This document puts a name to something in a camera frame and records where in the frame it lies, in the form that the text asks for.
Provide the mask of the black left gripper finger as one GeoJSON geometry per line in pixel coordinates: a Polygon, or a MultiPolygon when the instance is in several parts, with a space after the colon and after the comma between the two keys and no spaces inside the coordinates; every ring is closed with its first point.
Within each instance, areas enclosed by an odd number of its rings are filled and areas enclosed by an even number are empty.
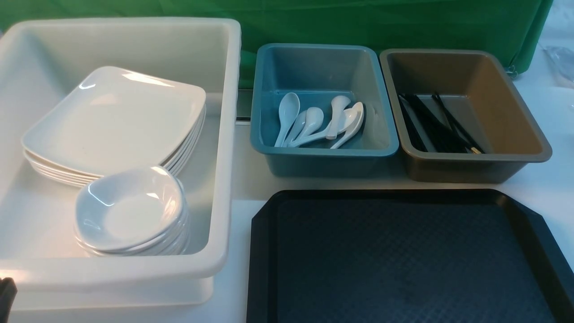
{"type": "Polygon", "coordinates": [[[12,278],[6,277],[0,280],[0,322],[7,323],[12,310],[14,299],[16,298],[16,282],[12,278]]]}

